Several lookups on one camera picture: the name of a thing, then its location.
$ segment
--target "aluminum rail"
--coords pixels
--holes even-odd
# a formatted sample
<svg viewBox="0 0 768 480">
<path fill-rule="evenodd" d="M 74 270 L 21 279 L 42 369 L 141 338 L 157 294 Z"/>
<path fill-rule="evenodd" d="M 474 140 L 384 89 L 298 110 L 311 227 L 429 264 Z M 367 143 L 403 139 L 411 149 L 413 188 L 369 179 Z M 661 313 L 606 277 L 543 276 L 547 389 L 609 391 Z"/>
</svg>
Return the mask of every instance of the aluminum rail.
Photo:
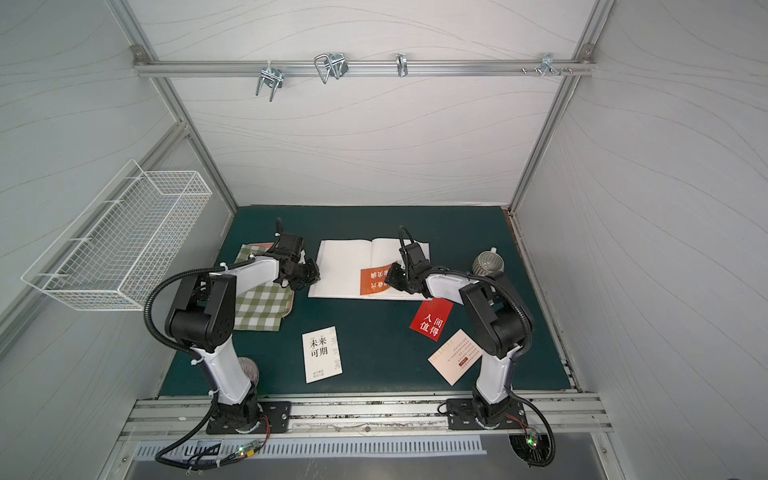
<svg viewBox="0 0 768 480">
<path fill-rule="evenodd" d="M 519 392 L 547 417 L 554 432 L 613 432 L 595 393 Z M 449 418 L 437 413 L 447 398 L 460 395 L 354 396 L 354 397 L 270 397 L 292 402 L 288 432 L 282 437 L 349 435 L 465 435 L 448 429 Z M 140 400 L 128 416 L 121 441 L 178 439 L 189 432 L 210 406 L 210 397 Z M 527 406 L 528 424 L 543 429 L 541 420 Z M 519 431 L 517 424 L 495 430 L 473 430 L 473 434 Z M 214 435 L 211 438 L 248 435 Z M 209 436 L 197 433 L 194 439 Z"/>
<path fill-rule="evenodd" d="M 397 77 L 398 68 L 394 60 L 349 60 L 349 71 L 344 77 Z M 277 68 L 288 77 L 317 77 L 313 61 L 271 61 L 269 65 Z M 182 78 L 182 77 L 258 77 L 266 61 L 149 61 L 135 65 L 140 77 Z M 553 60 L 551 67 L 561 71 L 560 75 L 591 75 L 595 63 L 583 63 L 573 60 Z M 536 60 L 408 60 L 409 77 L 503 77 L 532 76 L 539 73 L 541 61 Z"/>
<path fill-rule="evenodd" d="M 597 0 L 592 8 L 592 13 L 589 15 L 587 26 L 581 34 L 581 39 L 576 46 L 574 52 L 574 58 L 589 58 L 593 61 L 594 50 L 597 46 L 600 33 L 603 31 L 605 22 L 611 13 L 616 0 Z M 528 162 L 525 164 L 523 174 L 520 176 L 518 186 L 515 188 L 515 195 L 512 197 L 509 203 L 508 211 L 510 214 L 515 214 L 520 208 L 520 204 L 525 196 L 525 191 L 528 189 L 528 185 L 531 183 L 533 174 L 538 167 L 541 158 L 544 156 L 544 152 L 547 150 L 547 146 L 554 135 L 554 131 L 557 128 L 560 120 L 565 114 L 565 108 L 568 106 L 568 102 L 571 101 L 571 97 L 576 91 L 576 85 L 578 85 L 580 76 L 573 78 L 566 78 L 560 83 L 557 94 L 554 96 L 554 102 L 547 114 L 544 127 L 541 129 L 541 133 L 536 139 L 531 156 L 528 158 Z"/>
</svg>

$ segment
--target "red card with white text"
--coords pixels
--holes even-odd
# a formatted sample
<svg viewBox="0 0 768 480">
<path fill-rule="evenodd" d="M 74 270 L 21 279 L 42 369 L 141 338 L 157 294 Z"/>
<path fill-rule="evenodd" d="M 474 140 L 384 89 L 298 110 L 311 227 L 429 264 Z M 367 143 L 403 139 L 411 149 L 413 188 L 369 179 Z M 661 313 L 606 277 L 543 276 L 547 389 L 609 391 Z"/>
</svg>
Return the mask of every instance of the red card with white text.
<svg viewBox="0 0 768 480">
<path fill-rule="evenodd" d="M 431 301 L 422 302 L 416 317 L 411 322 L 411 330 L 415 330 L 424 336 L 427 336 L 437 342 L 442 330 L 445 328 L 445 321 L 451 314 L 453 302 L 443 298 L 435 298 Z"/>
</svg>

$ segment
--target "metal plate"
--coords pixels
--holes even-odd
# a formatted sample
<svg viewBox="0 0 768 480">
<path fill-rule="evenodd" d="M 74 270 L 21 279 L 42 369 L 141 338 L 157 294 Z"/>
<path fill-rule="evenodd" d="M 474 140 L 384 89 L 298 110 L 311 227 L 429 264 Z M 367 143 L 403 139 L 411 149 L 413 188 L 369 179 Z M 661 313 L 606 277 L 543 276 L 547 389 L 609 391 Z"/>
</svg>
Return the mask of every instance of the metal plate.
<svg viewBox="0 0 768 480">
<path fill-rule="evenodd" d="M 447 399 L 445 406 L 448 412 L 458 412 L 457 414 L 448 414 L 449 430 L 495 430 L 487 429 L 480 425 L 475 419 L 475 411 L 472 409 L 472 399 Z M 520 402 L 513 402 L 505 412 L 507 415 L 515 417 L 524 424 L 528 424 L 525 418 L 525 410 Z M 505 418 L 496 429 L 518 429 L 520 424 L 515 420 Z"/>
</svg>

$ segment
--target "white wall panel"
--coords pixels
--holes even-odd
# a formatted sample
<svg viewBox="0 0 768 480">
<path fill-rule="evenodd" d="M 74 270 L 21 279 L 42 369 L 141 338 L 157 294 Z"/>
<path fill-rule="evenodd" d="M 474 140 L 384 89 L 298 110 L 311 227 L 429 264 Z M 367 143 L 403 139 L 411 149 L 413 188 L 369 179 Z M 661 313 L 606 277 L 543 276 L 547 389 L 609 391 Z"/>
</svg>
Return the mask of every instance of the white wall panel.
<svg viewBox="0 0 768 480">
<path fill-rule="evenodd" d="M 135 74 L 102 0 L 3 2 L 0 45 L 2 311 L 40 252 L 174 119 Z M 190 154 L 184 143 L 162 167 L 207 176 Z M 210 265 L 228 218 L 214 194 L 170 270 Z M 158 300 L 160 321 L 170 294 Z M 42 296 L 35 308 L 0 361 L 0 478 L 96 478 L 171 351 L 140 313 L 76 312 Z"/>
<path fill-rule="evenodd" d="M 131 0 L 163 60 L 570 58 L 592 0 Z"/>
<path fill-rule="evenodd" d="M 767 25 L 618 2 L 518 211 L 628 478 L 768 472 Z"/>
<path fill-rule="evenodd" d="M 103 2 L 0 12 L 1 312 L 27 267 L 174 119 Z"/>
<path fill-rule="evenodd" d="M 559 80 L 174 80 L 239 204 L 509 202 Z"/>
<path fill-rule="evenodd" d="M 570 58 L 593 0 L 130 0 L 162 60 Z M 255 78 L 174 86 L 241 204 L 506 204 L 559 80 Z"/>
</svg>

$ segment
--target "green checkered cloth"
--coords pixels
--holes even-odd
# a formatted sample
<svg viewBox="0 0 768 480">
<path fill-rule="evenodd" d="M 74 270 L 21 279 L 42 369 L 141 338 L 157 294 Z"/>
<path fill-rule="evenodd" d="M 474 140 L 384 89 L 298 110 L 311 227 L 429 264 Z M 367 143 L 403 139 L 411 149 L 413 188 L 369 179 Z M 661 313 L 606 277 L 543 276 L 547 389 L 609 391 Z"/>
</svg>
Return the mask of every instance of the green checkered cloth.
<svg viewBox="0 0 768 480">
<path fill-rule="evenodd" d="M 235 261 L 242 262 L 251 253 L 266 251 L 269 247 L 265 245 L 268 244 L 243 245 Z M 280 330 L 280 320 L 292 307 L 293 290 L 277 283 L 259 285 L 235 299 L 235 330 L 276 332 Z"/>
</svg>

